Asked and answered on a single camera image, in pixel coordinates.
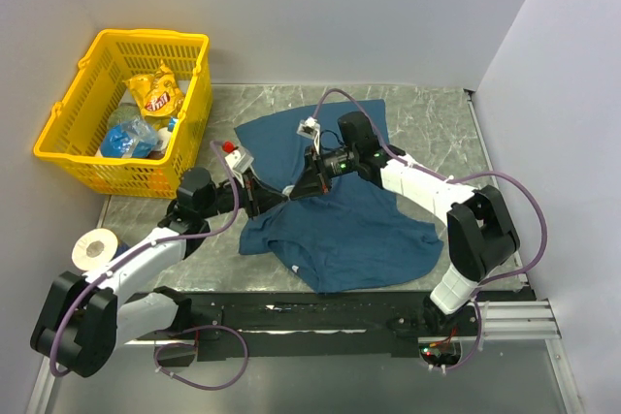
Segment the blue t-shirt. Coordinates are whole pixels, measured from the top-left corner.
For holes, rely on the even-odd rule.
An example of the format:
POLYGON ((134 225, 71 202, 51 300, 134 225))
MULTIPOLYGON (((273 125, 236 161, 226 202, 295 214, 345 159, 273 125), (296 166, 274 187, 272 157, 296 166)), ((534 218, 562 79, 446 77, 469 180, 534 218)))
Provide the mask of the blue t-shirt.
MULTIPOLYGON (((235 129, 259 179, 278 191, 302 173, 310 142, 296 128, 311 113, 311 107, 280 111, 235 129)), ((401 214, 394 194, 358 174, 337 177, 326 195, 247 220, 239 243, 242 255, 275 254, 316 293, 415 280, 436 266, 442 250, 434 224, 401 214)))

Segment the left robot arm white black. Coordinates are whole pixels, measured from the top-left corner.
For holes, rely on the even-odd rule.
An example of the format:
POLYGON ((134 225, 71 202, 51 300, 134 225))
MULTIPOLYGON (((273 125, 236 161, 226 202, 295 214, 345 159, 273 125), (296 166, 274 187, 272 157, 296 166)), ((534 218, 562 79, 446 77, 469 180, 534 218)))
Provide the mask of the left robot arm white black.
POLYGON ((54 279, 30 338, 54 376, 88 377, 129 340, 159 330, 171 338, 190 331, 191 303, 184 295, 169 288, 138 300, 133 295, 205 239, 223 233, 211 229, 210 218, 240 210, 256 215, 288 199, 286 190, 260 181, 252 169, 226 174, 216 184, 208 170, 188 170, 165 217, 145 239, 93 271, 65 271, 54 279))

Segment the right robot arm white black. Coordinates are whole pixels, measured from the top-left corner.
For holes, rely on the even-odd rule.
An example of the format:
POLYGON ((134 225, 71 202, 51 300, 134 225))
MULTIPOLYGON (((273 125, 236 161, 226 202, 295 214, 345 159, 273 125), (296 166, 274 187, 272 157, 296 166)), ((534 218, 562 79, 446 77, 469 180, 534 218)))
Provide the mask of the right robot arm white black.
POLYGON ((312 143, 304 152, 303 171, 286 195, 291 200, 322 196, 334 178, 357 174, 438 218, 446 227, 450 265, 430 294, 424 323, 433 334, 447 334, 474 290, 519 248, 503 195, 491 185, 477 189, 433 173, 386 143, 362 111, 343 115, 338 125, 342 145, 324 151, 319 122, 313 117, 300 121, 298 134, 312 143))

